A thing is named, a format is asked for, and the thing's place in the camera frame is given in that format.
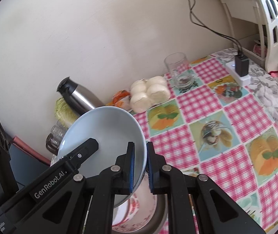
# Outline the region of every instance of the glass cup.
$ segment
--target glass cup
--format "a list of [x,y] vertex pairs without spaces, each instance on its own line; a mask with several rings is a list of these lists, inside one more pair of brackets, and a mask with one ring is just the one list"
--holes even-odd
[[165,58],[164,63],[177,88],[185,89],[194,83],[194,78],[190,71],[189,62],[184,53],[168,55]]
[[62,128],[60,128],[57,125],[54,125],[50,131],[52,133],[52,135],[54,136],[54,138],[56,138],[59,141],[62,141],[66,131],[64,131]]

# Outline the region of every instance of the floral tablecloth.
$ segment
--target floral tablecloth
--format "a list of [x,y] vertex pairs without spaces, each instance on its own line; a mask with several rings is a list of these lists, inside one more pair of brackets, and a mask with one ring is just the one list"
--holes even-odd
[[235,54],[192,62],[186,90],[166,74],[170,100],[134,117],[168,164],[206,173],[268,232],[278,223],[278,80],[251,62],[252,83],[239,87],[224,68]]

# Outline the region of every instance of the table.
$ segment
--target table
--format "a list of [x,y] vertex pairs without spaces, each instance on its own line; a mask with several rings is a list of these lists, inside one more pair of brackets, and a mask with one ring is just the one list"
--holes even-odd
[[278,124],[253,83],[239,87],[220,56],[190,63],[195,82],[186,90],[165,74],[170,100],[134,117],[168,164],[207,174],[269,232],[278,224]]

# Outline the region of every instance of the ceramic bowl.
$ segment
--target ceramic bowl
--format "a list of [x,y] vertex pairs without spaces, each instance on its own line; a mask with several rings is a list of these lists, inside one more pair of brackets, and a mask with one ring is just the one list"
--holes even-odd
[[113,222],[112,227],[123,224],[132,219],[140,208],[140,203],[136,193],[124,202],[122,205],[116,207],[113,210]]
[[[147,149],[142,129],[127,111],[103,106],[88,111],[68,129],[61,142],[57,160],[70,153],[89,138],[99,143],[99,149],[79,168],[86,178],[98,175],[115,164],[116,158],[126,154],[128,142],[135,143],[134,188],[136,191],[146,170]],[[124,203],[131,195],[116,195],[114,207]]]
[[136,190],[136,196],[140,205],[137,213],[131,219],[112,227],[112,230],[117,232],[133,232],[143,228],[151,220],[157,207],[157,195],[153,195],[150,192],[147,173]]

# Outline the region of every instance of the black device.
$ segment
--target black device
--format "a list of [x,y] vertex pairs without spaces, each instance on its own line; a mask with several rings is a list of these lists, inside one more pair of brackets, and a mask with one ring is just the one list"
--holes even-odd
[[[128,143],[115,165],[85,178],[78,169],[97,150],[97,141],[89,138],[17,193],[6,155],[0,168],[0,182],[7,185],[0,186],[0,234],[110,234],[115,195],[132,193],[135,144]],[[264,233],[207,175],[182,174],[155,153],[152,142],[147,150],[150,190],[168,197],[170,234],[196,233],[189,195],[201,234]],[[6,147],[0,148],[3,154]]]
[[240,77],[246,76],[249,73],[249,59],[240,51],[235,56],[235,72]]
[[11,158],[10,166],[19,189],[30,184],[49,168],[49,165],[42,163],[13,144],[9,147],[9,154]]

